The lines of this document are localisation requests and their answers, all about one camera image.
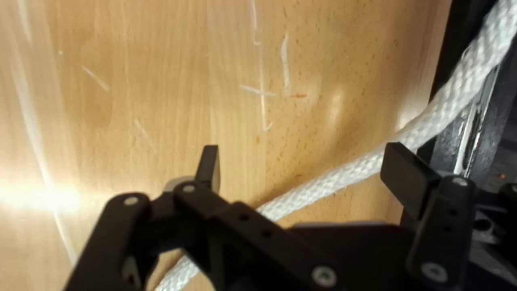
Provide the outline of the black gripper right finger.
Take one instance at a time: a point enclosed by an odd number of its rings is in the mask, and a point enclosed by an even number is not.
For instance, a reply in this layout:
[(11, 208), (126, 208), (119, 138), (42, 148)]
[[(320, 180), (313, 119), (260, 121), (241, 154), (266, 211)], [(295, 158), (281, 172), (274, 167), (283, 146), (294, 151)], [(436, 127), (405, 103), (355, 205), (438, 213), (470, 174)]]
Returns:
[(465, 281), (476, 185), (441, 174), (400, 142), (389, 142), (381, 180), (415, 221), (407, 272), (431, 291), (459, 291)]

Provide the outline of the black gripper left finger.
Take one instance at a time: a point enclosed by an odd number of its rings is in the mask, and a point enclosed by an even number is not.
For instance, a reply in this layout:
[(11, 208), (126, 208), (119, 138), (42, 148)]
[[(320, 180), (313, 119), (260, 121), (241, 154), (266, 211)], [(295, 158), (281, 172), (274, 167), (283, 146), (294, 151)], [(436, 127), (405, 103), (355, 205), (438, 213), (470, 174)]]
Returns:
[(344, 291), (337, 255), (216, 193), (218, 148), (157, 198), (111, 197), (64, 291), (145, 291), (161, 253), (182, 250), (216, 291)]

